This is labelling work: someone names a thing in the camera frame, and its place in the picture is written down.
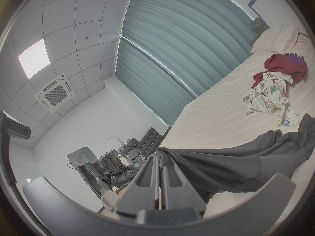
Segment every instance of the purple cloth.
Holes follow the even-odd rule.
[[[304,57],[303,56],[297,56],[297,54],[293,54],[293,53],[286,53],[284,55],[284,57],[288,58],[292,63],[295,64],[303,64],[304,62]]]

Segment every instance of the striped pillow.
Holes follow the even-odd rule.
[[[296,43],[299,30],[293,25],[267,29],[256,40],[252,53],[266,50],[276,54],[290,53]]]

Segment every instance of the ceiling air conditioner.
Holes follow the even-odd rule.
[[[35,99],[51,113],[73,96],[75,92],[65,73],[58,75],[34,95]]]

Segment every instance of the striped bed sheet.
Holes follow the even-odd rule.
[[[289,104],[299,113],[315,117],[315,49],[306,36],[299,35],[292,53],[304,56],[308,74],[304,81],[287,86]],[[253,76],[264,72],[264,62],[273,53],[258,50],[235,68],[219,83],[187,104],[169,131],[162,147],[170,149],[230,148],[252,141],[268,130],[296,132],[298,125],[275,125],[278,111],[256,112],[246,115],[242,99],[254,83]],[[307,187],[315,169],[315,153],[303,163],[292,177],[297,189],[279,218],[283,221],[295,207]],[[208,203],[204,217],[224,212],[249,198],[253,193],[216,194]]]

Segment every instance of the square light panel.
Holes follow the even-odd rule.
[[[22,68],[30,79],[38,71],[50,64],[44,39],[37,41],[19,55]]]

